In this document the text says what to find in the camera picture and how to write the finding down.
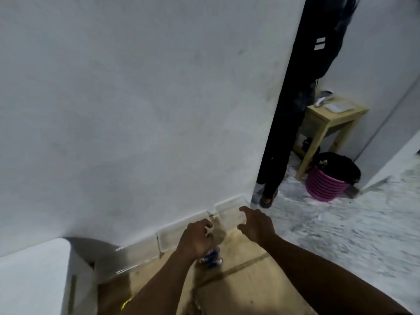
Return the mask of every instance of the hand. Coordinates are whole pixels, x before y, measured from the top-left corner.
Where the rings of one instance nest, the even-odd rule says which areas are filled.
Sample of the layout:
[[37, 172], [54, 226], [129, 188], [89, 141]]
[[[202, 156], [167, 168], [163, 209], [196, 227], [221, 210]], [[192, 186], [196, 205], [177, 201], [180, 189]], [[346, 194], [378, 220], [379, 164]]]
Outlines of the hand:
[[213, 227], [213, 224], [207, 219], [190, 223], [182, 233], [176, 250], [191, 262], [206, 256], [207, 252], [213, 246], [213, 234], [207, 233], [207, 229]]
[[272, 235], [276, 235], [271, 218], [260, 209], [253, 210], [247, 206], [239, 208], [247, 216], [246, 224], [239, 224], [238, 229], [244, 233], [247, 238], [260, 246], [270, 239]]

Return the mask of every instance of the wooden leg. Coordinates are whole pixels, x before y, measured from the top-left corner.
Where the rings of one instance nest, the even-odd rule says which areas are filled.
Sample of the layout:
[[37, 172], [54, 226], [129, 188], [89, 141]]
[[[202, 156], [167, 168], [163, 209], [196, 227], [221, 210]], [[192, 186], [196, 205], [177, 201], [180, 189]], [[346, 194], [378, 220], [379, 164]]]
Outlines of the wooden leg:
[[346, 124], [343, 129], [339, 132], [337, 137], [335, 138], [333, 144], [331, 145], [330, 149], [328, 151], [330, 152], [337, 152], [342, 147], [343, 143], [346, 141], [347, 137], [349, 136], [350, 132], [354, 128], [354, 126], [357, 123], [357, 119], [354, 121], [350, 121], [348, 124]]
[[327, 133], [327, 130], [328, 130], [329, 127], [330, 126], [328, 125], [328, 123], [324, 123], [318, 128], [318, 130], [315, 134], [315, 137], [313, 138], [312, 143], [311, 143], [305, 157], [303, 158], [302, 163], [299, 166], [299, 169], [297, 170], [297, 173], [296, 173], [296, 176], [295, 176], [295, 178], [297, 180], [302, 179], [303, 174], [305, 173], [306, 169], [308, 168], [309, 163], [311, 162], [313, 155], [316, 153], [316, 151], [317, 151], [319, 145], [321, 144], [321, 141], [324, 138], [325, 134]]

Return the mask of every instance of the white wall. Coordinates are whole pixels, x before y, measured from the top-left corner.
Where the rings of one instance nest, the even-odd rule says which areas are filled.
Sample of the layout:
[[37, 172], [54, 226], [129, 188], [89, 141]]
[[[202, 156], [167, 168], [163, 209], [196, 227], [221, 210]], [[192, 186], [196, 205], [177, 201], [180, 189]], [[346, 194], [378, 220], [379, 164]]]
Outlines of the white wall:
[[320, 81], [370, 108], [341, 154], [354, 159], [386, 120], [419, 75], [419, 53], [420, 0], [360, 1], [341, 52]]
[[356, 160], [362, 171], [359, 190], [403, 170], [404, 161], [420, 149], [419, 102], [420, 79]]
[[250, 194], [305, 0], [1, 0], [0, 255]]

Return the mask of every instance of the white floor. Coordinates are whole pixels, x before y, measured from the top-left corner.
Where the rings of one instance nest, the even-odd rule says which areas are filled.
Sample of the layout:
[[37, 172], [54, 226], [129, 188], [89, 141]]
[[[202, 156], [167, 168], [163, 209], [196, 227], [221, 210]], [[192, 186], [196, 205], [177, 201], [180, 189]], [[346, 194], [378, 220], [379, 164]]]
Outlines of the white floor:
[[[276, 232], [350, 270], [420, 314], [420, 165], [361, 196], [323, 203], [294, 178], [292, 154], [277, 198], [265, 210]], [[256, 185], [253, 202], [258, 203]]]

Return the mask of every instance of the pink basket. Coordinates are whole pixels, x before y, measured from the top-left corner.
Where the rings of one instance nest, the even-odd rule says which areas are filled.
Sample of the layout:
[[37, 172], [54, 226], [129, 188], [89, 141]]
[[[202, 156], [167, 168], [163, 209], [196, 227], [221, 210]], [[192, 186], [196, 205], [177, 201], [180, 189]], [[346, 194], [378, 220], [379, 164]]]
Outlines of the pink basket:
[[331, 201], [347, 189], [348, 183], [331, 178], [314, 167], [306, 180], [306, 190], [319, 201]]

